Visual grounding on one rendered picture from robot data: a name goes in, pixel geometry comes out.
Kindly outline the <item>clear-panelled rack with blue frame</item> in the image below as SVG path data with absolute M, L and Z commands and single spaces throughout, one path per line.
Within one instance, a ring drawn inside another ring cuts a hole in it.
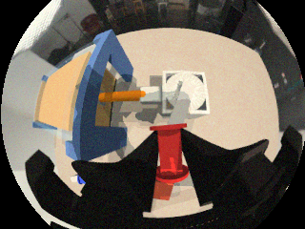
M 72 159 L 72 123 L 77 93 L 92 51 L 103 33 L 97 34 L 94 41 L 69 54 L 47 75 L 43 75 L 37 89 L 37 99 L 34 100 L 31 126 L 61 137 L 66 145 L 65 154 Z

